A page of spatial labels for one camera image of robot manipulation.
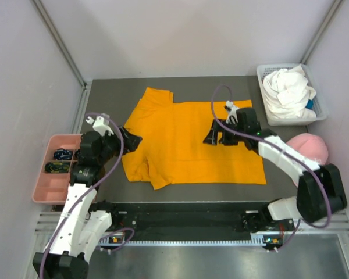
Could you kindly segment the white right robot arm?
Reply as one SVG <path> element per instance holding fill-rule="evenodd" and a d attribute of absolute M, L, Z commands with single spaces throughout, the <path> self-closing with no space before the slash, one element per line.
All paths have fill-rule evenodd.
<path fill-rule="evenodd" d="M 267 159 L 297 185 L 297 194 L 280 198 L 260 209 L 257 228 L 275 229 L 282 220 L 302 219 L 311 226 L 348 205 L 340 170 L 333 164 L 320 164 L 288 146 L 270 129 L 262 129 L 253 108 L 224 106 L 226 119 L 214 118 L 203 142 L 209 145 L 238 145 Z"/>

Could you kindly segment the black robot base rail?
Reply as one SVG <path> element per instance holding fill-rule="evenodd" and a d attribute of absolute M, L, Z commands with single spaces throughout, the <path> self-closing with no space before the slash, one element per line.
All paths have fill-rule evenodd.
<path fill-rule="evenodd" d="M 112 217 L 109 231 L 130 227 L 133 241 L 249 240 L 252 233 L 285 231 L 283 221 L 262 212 L 263 202 L 96 202 L 89 211 L 103 210 Z"/>

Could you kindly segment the orange t shirt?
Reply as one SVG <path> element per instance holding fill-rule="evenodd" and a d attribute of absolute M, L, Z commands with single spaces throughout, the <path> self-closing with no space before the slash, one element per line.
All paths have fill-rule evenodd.
<path fill-rule="evenodd" d="M 159 190 L 170 184 L 266 184 L 263 161 L 243 143 L 203 142 L 214 116 L 227 116 L 224 102 L 182 102 L 169 90 L 148 87 L 124 127 L 140 136 L 136 151 L 122 162 L 130 182 L 149 182 Z"/>

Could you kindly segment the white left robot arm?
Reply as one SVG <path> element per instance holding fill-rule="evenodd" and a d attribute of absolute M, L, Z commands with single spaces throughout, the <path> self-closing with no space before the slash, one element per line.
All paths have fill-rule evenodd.
<path fill-rule="evenodd" d="M 96 128 L 81 135 L 62 214 L 44 251 L 33 257 L 39 278 L 87 278 L 90 258 L 104 232 L 120 225 L 113 204 L 94 201 L 107 176 L 105 165 L 115 156 L 134 152 L 141 141 L 124 127 L 117 134 Z"/>

